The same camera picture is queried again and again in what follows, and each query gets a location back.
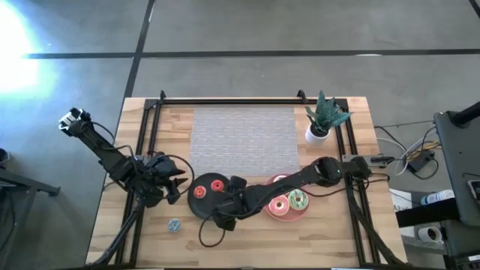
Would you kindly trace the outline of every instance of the green donut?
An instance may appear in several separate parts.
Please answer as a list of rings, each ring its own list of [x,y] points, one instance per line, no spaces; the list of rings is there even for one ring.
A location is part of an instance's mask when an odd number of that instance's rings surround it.
[[[294,210],[303,210],[308,206],[308,196],[301,190],[294,190],[288,194],[290,207]]]

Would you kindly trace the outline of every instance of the gray floor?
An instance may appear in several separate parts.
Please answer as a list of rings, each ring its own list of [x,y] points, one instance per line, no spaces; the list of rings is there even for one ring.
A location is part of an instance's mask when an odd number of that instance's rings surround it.
[[[13,155],[10,170],[61,185],[57,198],[38,196],[12,269],[83,264],[105,173],[56,125],[75,106],[115,130],[131,68],[131,59],[18,60],[12,53],[133,52],[146,5],[0,2],[0,21],[9,26],[0,26],[8,30],[8,42],[0,44],[0,146]],[[158,0],[145,51],[480,48],[479,26],[468,0]],[[143,59],[133,96],[158,96],[161,89],[172,97],[292,96],[298,89],[315,95],[322,89],[367,96],[374,123],[390,125],[478,101],[478,70],[480,55]],[[391,132],[409,145],[428,127]],[[380,147],[401,154],[393,145]],[[431,180],[405,173],[391,187],[439,191],[449,180],[441,162]],[[443,265],[438,256],[408,257],[418,266]]]

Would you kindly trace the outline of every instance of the wooden table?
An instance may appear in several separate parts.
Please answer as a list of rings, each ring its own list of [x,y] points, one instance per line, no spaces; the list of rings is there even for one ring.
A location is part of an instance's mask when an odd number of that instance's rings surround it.
[[[346,97],[349,109],[353,112],[352,126],[360,155],[379,153],[370,110],[365,97]],[[127,98],[121,113],[116,146],[124,144],[134,147],[140,129],[145,98]],[[195,106],[205,105],[163,105],[156,138],[156,151],[189,158],[190,138]],[[295,128],[297,132],[300,166],[306,166],[322,156],[338,157],[335,131],[321,147],[309,145],[305,140],[305,130],[309,124],[304,105],[294,106]],[[152,118],[145,135],[149,141]],[[343,128],[343,141],[346,152],[350,153],[347,132]],[[146,153],[148,143],[144,143],[142,153]],[[177,166],[188,168],[180,161]],[[268,177],[239,175],[249,184],[264,183]],[[324,194],[344,187],[342,180],[334,187],[310,187],[315,194]],[[404,262],[406,255],[400,230],[395,217],[389,186],[386,181],[376,182],[367,189],[371,215],[375,230],[383,241]],[[116,185],[108,187],[101,197],[87,262],[96,260],[119,231],[124,213],[126,193]],[[168,221],[178,218],[181,230],[168,231]],[[183,196],[175,205],[161,202],[154,208],[145,210],[142,234],[137,257],[137,267],[269,267],[269,268],[315,268],[315,267],[354,267],[358,266],[353,241],[352,223],[345,192],[310,200],[310,208],[304,218],[292,223],[281,223],[262,212],[245,220],[240,220],[233,232],[227,232],[223,242],[213,248],[203,247],[198,240],[201,220],[191,213],[187,197]],[[214,243],[221,236],[221,230],[213,222],[208,222],[202,232],[204,242]],[[371,262],[370,250],[365,232],[362,239],[367,261]],[[127,240],[124,260],[130,254],[130,238]]]

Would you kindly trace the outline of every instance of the gray mat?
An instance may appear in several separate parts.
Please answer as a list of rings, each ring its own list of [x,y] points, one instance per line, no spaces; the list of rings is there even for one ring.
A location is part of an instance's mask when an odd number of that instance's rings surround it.
[[[195,108],[190,163],[198,176],[273,176],[299,170],[293,106]]]

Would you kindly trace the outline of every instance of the green plant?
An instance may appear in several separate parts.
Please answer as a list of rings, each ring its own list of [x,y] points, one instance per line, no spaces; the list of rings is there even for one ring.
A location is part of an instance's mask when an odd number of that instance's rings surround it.
[[[335,99],[325,100],[323,91],[319,93],[315,112],[308,106],[305,107],[305,109],[307,110],[307,117],[310,119],[313,128],[315,131],[318,131],[318,135],[321,136],[325,136],[330,128],[341,125],[352,114],[351,112],[339,112],[340,107],[335,104]]]

